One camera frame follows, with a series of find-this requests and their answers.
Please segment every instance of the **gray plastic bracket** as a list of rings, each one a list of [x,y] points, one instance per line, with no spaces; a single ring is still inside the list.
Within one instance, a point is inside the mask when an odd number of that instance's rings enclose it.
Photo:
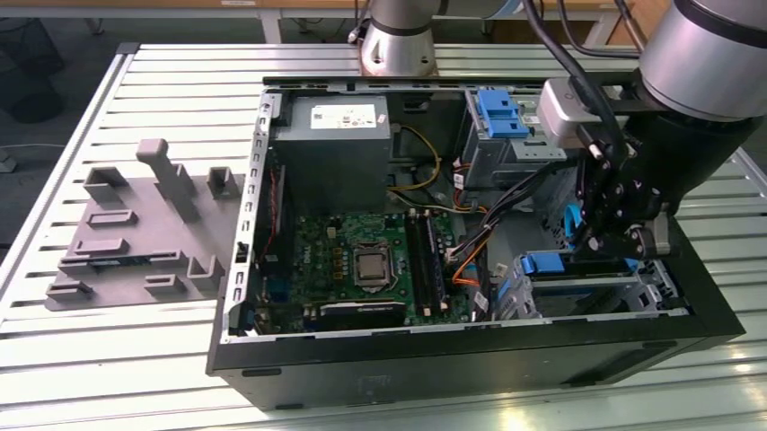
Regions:
[[[206,268],[202,268],[196,258],[189,259],[186,278],[200,291],[217,292],[221,277],[224,277],[224,267],[220,266],[216,255],[210,256]]]
[[[88,299],[93,289],[81,281],[65,281],[50,284],[46,295],[56,302],[66,302]]]
[[[93,229],[98,229],[100,227],[129,226],[136,224],[137,221],[138,217],[132,210],[116,209],[88,214],[85,223]]]
[[[181,165],[170,164],[168,159],[168,142],[164,139],[142,139],[136,150],[136,159],[148,165],[157,178],[157,189],[176,208],[184,223],[196,222],[200,213],[194,207],[192,196],[196,193],[194,184]]]
[[[240,188],[229,168],[210,168],[206,173],[205,183],[214,200],[237,198],[240,196]]]
[[[181,280],[174,274],[145,276],[144,289],[146,289],[152,296],[178,294],[186,290]]]
[[[117,171],[117,168],[108,167],[90,169],[82,188],[100,205],[122,202],[116,190],[118,187],[129,186],[128,181],[124,180],[122,174]]]
[[[96,272],[93,267],[86,262],[81,261],[80,256],[61,258],[61,260],[58,261],[58,270],[70,277],[82,276],[85,274],[93,274]]]
[[[105,254],[125,254],[129,248],[128,241],[124,238],[116,238],[113,240],[78,241],[72,251],[78,255],[102,256]]]
[[[157,251],[154,251],[154,253],[172,253],[172,256],[149,259],[149,263],[152,265],[152,268],[182,268],[186,266],[189,259],[182,254],[182,251],[180,251],[180,250],[170,250],[170,251],[157,250]]]

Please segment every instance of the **wooden table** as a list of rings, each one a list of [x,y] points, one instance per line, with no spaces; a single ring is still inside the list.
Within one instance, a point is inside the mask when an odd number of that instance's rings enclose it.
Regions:
[[[545,19],[558,20],[556,0],[545,0],[544,4]],[[619,22],[612,0],[566,0],[566,5],[572,21],[594,22],[585,45],[607,44]],[[280,19],[352,18],[353,7],[353,0],[0,0],[0,16],[86,19],[249,17],[261,20],[265,43],[281,43]],[[525,14],[516,13],[500,19],[525,20]]]

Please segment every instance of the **motherboard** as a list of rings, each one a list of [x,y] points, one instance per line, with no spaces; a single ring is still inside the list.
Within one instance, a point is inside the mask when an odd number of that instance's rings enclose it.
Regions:
[[[294,231],[292,276],[266,288],[277,332],[468,320],[465,294],[442,276],[445,213],[301,216]]]

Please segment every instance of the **yellow wire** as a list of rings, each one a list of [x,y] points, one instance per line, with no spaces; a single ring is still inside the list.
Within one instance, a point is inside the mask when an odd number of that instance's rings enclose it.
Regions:
[[[430,144],[430,141],[426,139],[426,137],[424,135],[420,134],[420,132],[412,128],[410,126],[400,126],[402,129],[409,130],[414,136],[418,137],[420,141],[425,144],[425,146],[429,148],[430,154],[433,155],[433,173],[430,174],[430,177],[422,181],[420,184],[413,184],[410,186],[396,186],[396,187],[389,187],[389,190],[414,190],[414,189],[420,189],[421,187],[428,186],[429,184],[433,183],[433,181],[436,180],[436,178],[440,175],[440,155],[436,154],[436,150],[433,149],[433,145]]]

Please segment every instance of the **slotted aluminum table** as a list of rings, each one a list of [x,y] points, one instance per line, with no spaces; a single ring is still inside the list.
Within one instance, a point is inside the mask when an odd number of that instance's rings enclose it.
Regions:
[[[564,75],[540,47],[440,46],[437,59],[441,75]],[[44,309],[88,170],[149,175],[136,142],[161,136],[190,175],[222,165],[244,173],[262,76],[358,72],[353,48],[332,45],[149,45],[116,56],[0,268],[0,428],[767,427],[767,182],[741,152],[691,192],[679,220],[748,333],[612,386],[264,413],[204,373],[214,301]]]

